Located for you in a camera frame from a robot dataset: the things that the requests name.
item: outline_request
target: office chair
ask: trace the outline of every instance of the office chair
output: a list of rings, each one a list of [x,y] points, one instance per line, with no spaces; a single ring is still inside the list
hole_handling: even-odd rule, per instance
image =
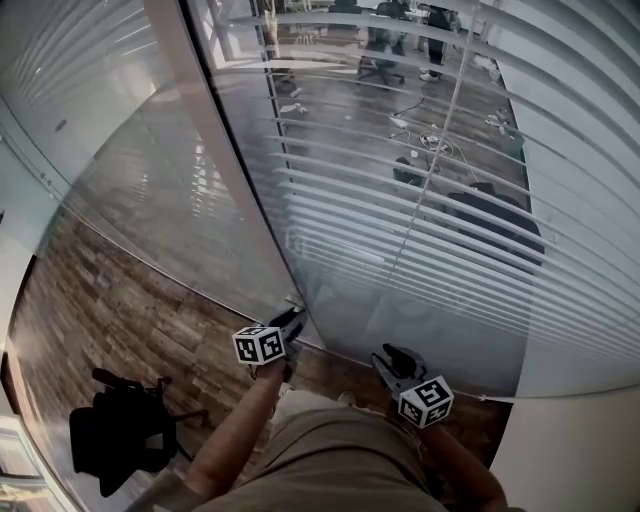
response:
[[[93,407],[71,412],[71,455],[76,473],[99,479],[103,497],[111,496],[138,469],[161,471],[177,451],[192,460],[178,443],[176,423],[194,416],[204,421],[208,412],[171,416],[162,402],[170,378],[145,389],[140,382],[102,368],[94,368],[92,377],[105,385],[105,391],[95,394]]]
[[[522,208],[522,206],[520,205],[520,203],[518,203],[518,201],[516,201],[515,199],[513,199],[512,197],[509,196],[505,196],[503,194],[497,194],[495,191],[495,188],[493,186],[492,183],[489,182],[476,182],[470,185],[471,188],[474,188],[476,190],[479,190],[480,192],[484,192],[485,194],[489,195],[489,196],[493,196],[497,199],[500,199],[501,201],[504,201],[508,204],[511,204],[513,206],[517,206],[518,208]],[[492,201],[489,201],[488,199],[484,199],[483,197],[479,197],[473,194],[470,194],[469,192],[452,192],[450,194],[448,194],[449,198],[454,199],[456,201],[460,201],[461,203],[464,203],[466,205],[472,206],[475,209],[479,210],[479,211],[483,211],[486,212],[490,215],[493,215],[494,217],[497,217],[499,219],[505,220],[511,224],[513,224],[514,226],[517,226],[521,229],[524,229],[526,231],[528,231],[529,233],[540,237],[540,229],[538,228],[537,224],[532,221],[531,219],[524,217],[523,215],[520,215],[516,212],[513,212],[507,208],[505,208],[504,206],[501,206],[500,204],[494,203]],[[485,228],[489,231],[493,231],[494,233],[497,233],[499,235],[504,236],[505,238],[508,238],[509,240],[513,240],[514,242],[517,242],[520,245],[523,245],[525,247],[528,247],[529,249],[532,249],[542,255],[544,255],[545,253],[545,249],[544,249],[544,245],[541,243],[542,242],[542,238],[540,238],[541,242],[535,242],[529,238],[526,238],[522,235],[520,235],[519,233],[516,233],[515,231],[511,231],[510,229],[507,229],[499,224],[495,224],[493,222],[491,222],[490,220],[485,220],[483,217],[478,217],[475,216],[471,213],[467,213],[466,211],[463,210],[458,210],[455,207],[448,207],[448,210],[452,210],[451,213],[453,215],[455,215],[456,217],[458,217],[459,219],[465,220],[471,224],[475,224],[476,226],[480,226],[482,228]],[[458,229],[458,232],[470,237],[470,238],[474,238],[476,240],[480,240],[481,242],[484,242],[485,244],[491,245],[493,247],[496,247],[497,249],[501,249],[507,253],[511,253],[514,256],[517,256],[525,261],[528,261],[529,263],[533,263],[534,265],[542,265],[542,260],[535,258],[533,256],[530,256],[529,254],[525,254],[525,253],[521,253],[520,251],[516,250],[516,249],[512,249],[510,247],[504,246],[498,242],[493,241],[492,239],[486,238],[480,234],[476,234],[476,233],[472,233],[470,231],[464,230],[464,229]],[[487,253],[488,256],[496,259],[496,257],[491,254],[491,253]],[[513,263],[509,262],[509,261],[504,261],[505,263],[507,263],[508,265],[511,266],[515,266]]]
[[[398,2],[382,2],[376,8],[376,15],[390,18],[401,18],[404,16],[404,4]],[[386,28],[368,27],[368,40],[365,50],[384,54],[391,51],[394,55],[404,56],[403,37],[392,41],[391,33]],[[363,55],[358,64],[358,80],[363,80],[371,76],[380,77],[384,85],[389,85],[391,77],[398,78],[400,85],[404,84],[404,76],[393,73],[392,68],[397,65],[394,61],[382,57],[368,57]]]

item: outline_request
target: wood-patterned floor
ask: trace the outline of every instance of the wood-patterned floor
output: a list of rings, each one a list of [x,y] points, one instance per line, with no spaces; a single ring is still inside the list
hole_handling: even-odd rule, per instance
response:
[[[85,509],[123,510],[152,481],[136,473],[109,499],[71,464],[68,416],[89,405],[100,366],[151,385],[169,376],[166,405],[174,414],[202,407],[210,421],[185,423],[178,437],[195,452],[251,383],[230,337],[243,317],[150,269],[68,214],[58,216],[50,244],[35,263],[17,306],[7,343],[15,394],[27,428],[63,485]],[[305,348],[292,381],[330,397],[344,390],[359,405],[383,409],[387,396],[375,373]],[[458,397],[447,428],[489,465],[510,406]],[[266,440],[261,438],[251,462]],[[185,469],[178,456],[175,469]],[[449,493],[443,497],[452,510]]]

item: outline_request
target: black and white marker cube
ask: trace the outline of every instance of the black and white marker cube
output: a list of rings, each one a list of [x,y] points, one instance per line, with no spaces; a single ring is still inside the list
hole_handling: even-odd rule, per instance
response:
[[[238,361],[262,365],[285,355],[278,327],[245,327],[233,335]]]
[[[439,376],[400,393],[398,414],[416,427],[424,428],[444,419],[451,404],[453,393],[444,377]]]

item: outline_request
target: glass wall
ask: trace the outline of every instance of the glass wall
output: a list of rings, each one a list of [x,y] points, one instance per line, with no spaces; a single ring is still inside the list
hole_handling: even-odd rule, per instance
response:
[[[533,4],[189,2],[329,349],[397,343],[500,395],[640,380],[638,54],[597,23],[616,9]]]
[[[285,307],[290,290],[205,151],[142,1],[10,0],[0,10],[0,123],[32,177],[214,300],[256,319]],[[7,218],[18,217],[10,206]]]

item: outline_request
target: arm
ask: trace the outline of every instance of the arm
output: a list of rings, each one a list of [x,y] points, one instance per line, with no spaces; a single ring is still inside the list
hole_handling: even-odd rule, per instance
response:
[[[184,483],[212,499],[225,494],[246,464],[278,399],[284,358],[258,368],[256,381],[236,408],[207,439]]]
[[[440,425],[417,429],[418,437],[455,493],[474,512],[505,512],[500,483],[455,437]]]

